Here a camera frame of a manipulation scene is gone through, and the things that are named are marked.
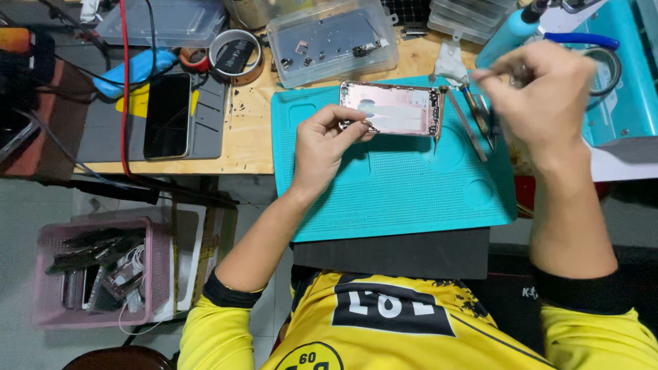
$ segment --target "blue bottle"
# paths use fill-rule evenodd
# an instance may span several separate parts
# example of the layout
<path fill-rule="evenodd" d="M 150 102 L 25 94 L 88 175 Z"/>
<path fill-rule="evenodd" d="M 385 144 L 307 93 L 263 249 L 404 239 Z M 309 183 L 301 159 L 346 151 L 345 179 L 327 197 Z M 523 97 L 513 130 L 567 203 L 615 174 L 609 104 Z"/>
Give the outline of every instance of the blue bottle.
<path fill-rule="evenodd" d="M 547 8 L 548 0 L 536 0 L 512 13 L 475 58 L 475 66 L 489 68 L 500 56 L 521 46 L 537 32 L 539 18 Z"/>
<path fill-rule="evenodd" d="M 155 69 L 156 72 L 161 72 L 172 65 L 176 61 L 176 54 L 172 53 L 169 48 L 159 47 L 155 50 Z M 130 59 L 130 82 L 139 82 L 147 78 L 151 74 L 153 68 L 153 51 L 148 49 L 135 55 Z M 121 82 L 121 85 L 110 84 L 109 82 L 93 79 L 93 84 L 98 91 L 109 98 L 117 98 L 123 94 L 123 81 L 124 81 L 124 63 L 116 66 L 102 75 L 110 81 Z"/>

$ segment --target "tiled floor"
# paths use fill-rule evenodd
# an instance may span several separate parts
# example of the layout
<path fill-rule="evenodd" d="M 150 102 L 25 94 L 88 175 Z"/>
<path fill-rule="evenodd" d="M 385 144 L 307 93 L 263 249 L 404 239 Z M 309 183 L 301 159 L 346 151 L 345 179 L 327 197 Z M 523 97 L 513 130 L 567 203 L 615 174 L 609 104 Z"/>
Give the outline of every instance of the tiled floor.
<path fill-rule="evenodd" d="M 32 325 L 32 276 L 38 231 L 43 225 L 70 220 L 73 193 L 35 182 L 0 179 L 0 367 L 4 369 L 62 369 L 81 354 L 120 346 L 127 337 L 118 328 L 40 330 Z M 236 242 L 265 207 L 239 206 Z M 252 311 L 250 330 L 257 368 L 269 356 L 278 328 L 290 309 L 291 266 L 292 252 L 288 250 Z M 181 332 L 182 325 L 161 325 L 138 336 L 134 344 L 171 356 L 178 351 Z"/>

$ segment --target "smartphone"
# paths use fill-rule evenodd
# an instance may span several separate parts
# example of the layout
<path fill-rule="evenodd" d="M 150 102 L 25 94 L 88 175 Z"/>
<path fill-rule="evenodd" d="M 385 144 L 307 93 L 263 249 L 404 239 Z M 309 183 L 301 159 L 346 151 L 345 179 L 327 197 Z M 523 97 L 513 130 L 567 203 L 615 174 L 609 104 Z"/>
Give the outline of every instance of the smartphone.
<path fill-rule="evenodd" d="M 190 154 L 192 77 L 163 74 L 151 80 L 144 134 L 146 159 L 182 158 Z"/>
<path fill-rule="evenodd" d="M 84 287 L 82 290 L 82 309 L 89 308 L 89 299 L 91 298 L 91 290 L 93 283 L 96 281 L 96 275 L 100 270 L 100 265 L 92 265 L 87 267 L 84 271 Z"/>
<path fill-rule="evenodd" d="M 436 88 L 345 81 L 339 102 L 366 113 L 375 134 L 435 136 L 441 132 L 439 96 Z M 345 130 L 351 123 L 345 120 L 338 126 Z"/>
<path fill-rule="evenodd" d="M 8 105 L 0 107 L 0 163 L 10 161 L 12 154 L 26 147 L 39 133 L 39 124 L 19 115 Z"/>

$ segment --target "wooden workbench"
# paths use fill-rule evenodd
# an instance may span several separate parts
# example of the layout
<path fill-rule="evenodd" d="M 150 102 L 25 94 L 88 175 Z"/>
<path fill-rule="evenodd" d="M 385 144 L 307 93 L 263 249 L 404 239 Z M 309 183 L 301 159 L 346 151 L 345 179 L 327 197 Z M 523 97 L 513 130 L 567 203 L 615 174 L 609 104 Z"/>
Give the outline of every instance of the wooden workbench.
<path fill-rule="evenodd" d="M 399 34 L 401 27 L 396 27 Z M 430 74 L 434 70 L 443 38 L 450 36 L 431 31 L 424 38 L 409 41 L 398 40 L 400 62 L 397 68 L 385 72 L 359 75 L 351 80 L 377 81 L 389 78 L 413 77 Z M 461 42 L 462 60 L 467 69 L 475 66 L 475 56 L 481 45 L 469 41 Z M 135 173 L 146 174 L 272 174 L 272 132 L 270 123 L 270 100 L 276 92 L 286 89 L 279 83 L 277 73 L 271 72 L 272 50 L 263 48 L 265 68 L 252 83 L 233 87 L 229 100 L 232 109 L 224 114 L 222 156 L 216 159 L 189 159 L 181 161 L 130 162 Z M 317 88 L 338 85 L 338 80 L 316 82 L 298 88 Z M 120 162 L 86 163 L 100 173 L 123 173 Z"/>

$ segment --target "red wire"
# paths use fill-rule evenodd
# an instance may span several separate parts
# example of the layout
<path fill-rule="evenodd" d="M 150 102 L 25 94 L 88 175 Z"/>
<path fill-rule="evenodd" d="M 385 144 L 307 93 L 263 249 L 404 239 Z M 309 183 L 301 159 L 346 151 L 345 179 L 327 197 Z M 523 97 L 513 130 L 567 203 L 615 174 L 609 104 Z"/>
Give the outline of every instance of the red wire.
<path fill-rule="evenodd" d="M 128 167 L 126 158 L 126 119 L 128 118 L 128 106 L 130 105 L 130 58 L 128 57 L 128 29 L 126 27 L 124 0 L 119 1 L 119 10 L 121 11 L 121 30 L 124 42 L 124 108 L 121 116 L 121 165 L 126 176 L 137 181 Z"/>

